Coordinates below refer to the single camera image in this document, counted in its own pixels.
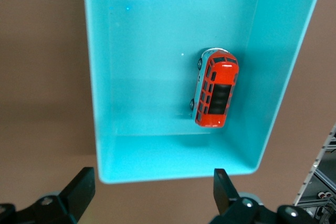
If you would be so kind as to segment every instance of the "plastic container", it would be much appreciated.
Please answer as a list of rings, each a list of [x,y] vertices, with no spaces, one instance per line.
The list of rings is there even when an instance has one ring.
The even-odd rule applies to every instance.
[[[261,161],[316,0],[85,0],[100,179],[249,174]],[[240,72],[221,129],[191,119],[197,61]]]

